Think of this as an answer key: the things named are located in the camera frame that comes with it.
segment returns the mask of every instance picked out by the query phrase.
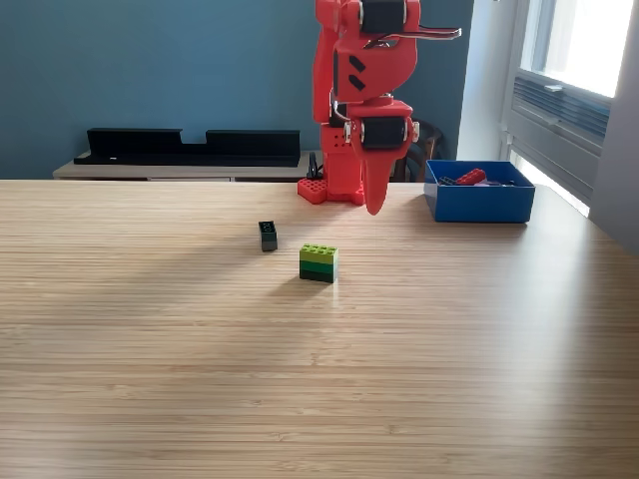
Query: dark green lego brick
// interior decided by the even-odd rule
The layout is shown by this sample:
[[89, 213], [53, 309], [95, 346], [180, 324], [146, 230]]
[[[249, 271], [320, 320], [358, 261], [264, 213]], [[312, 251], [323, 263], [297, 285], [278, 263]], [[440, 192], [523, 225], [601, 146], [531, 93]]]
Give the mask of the dark green lego brick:
[[300, 261], [300, 271], [323, 272], [324, 274], [334, 274], [334, 264], [324, 264], [323, 262]]
[[308, 279], [318, 282], [329, 282], [330, 284], [333, 284], [337, 279], [337, 274], [326, 274], [323, 272], [314, 272], [304, 269], [300, 271], [300, 279]]
[[337, 264], [339, 250], [336, 247], [319, 244], [305, 244], [300, 250], [300, 261]]

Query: window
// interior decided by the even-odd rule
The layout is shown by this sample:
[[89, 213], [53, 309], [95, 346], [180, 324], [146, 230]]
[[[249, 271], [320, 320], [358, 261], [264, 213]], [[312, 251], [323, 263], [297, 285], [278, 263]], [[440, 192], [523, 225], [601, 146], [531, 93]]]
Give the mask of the window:
[[521, 68], [614, 97], [633, 0], [531, 0]]
[[590, 204], [633, 0], [519, 0], [501, 160], [513, 151]]

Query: chair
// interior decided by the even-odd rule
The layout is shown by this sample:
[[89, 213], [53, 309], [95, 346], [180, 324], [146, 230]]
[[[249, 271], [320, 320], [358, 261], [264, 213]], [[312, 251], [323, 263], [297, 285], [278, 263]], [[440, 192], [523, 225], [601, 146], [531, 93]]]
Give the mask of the chair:
[[423, 183], [426, 177], [426, 162], [434, 159], [443, 138], [442, 132], [429, 122], [417, 118], [413, 120], [419, 123], [419, 140], [410, 146], [406, 158], [395, 163], [395, 173], [391, 180], [393, 183]]

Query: window frame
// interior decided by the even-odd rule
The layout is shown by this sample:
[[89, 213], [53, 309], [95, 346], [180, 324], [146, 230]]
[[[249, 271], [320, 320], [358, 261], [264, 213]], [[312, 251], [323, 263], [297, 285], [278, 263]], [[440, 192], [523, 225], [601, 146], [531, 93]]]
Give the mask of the window frame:
[[[590, 206], [604, 139], [562, 122], [515, 97], [515, 79], [521, 76], [544, 88], [558, 86], [563, 91], [584, 100], [608, 108], [612, 106], [612, 98], [521, 67], [522, 64], [527, 65], [527, 62], [532, 65], [532, 62], [543, 60], [541, 54], [537, 54], [535, 58], [535, 51], [540, 48], [537, 38], [540, 34], [544, 35], [544, 32], [549, 38], [553, 17], [548, 15], [548, 11], [554, 12], [554, 8], [550, 9], [554, 5], [553, 0], [518, 1], [502, 111], [500, 160], [510, 161], [511, 151], [520, 152], [518, 154], [530, 159], [536, 168]], [[526, 35], [530, 28], [536, 29], [535, 35]]]

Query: blue container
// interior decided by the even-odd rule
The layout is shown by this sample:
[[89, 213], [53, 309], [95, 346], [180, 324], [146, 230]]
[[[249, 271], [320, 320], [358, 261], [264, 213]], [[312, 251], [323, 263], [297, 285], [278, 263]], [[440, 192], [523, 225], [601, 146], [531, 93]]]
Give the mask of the blue container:
[[[436, 222], [528, 223], [535, 187], [508, 162], [427, 162], [424, 192]], [[453, 180], [475, 168], [486, 172], [492, 182], [514, 187], [445, 187], [441, 177]]]

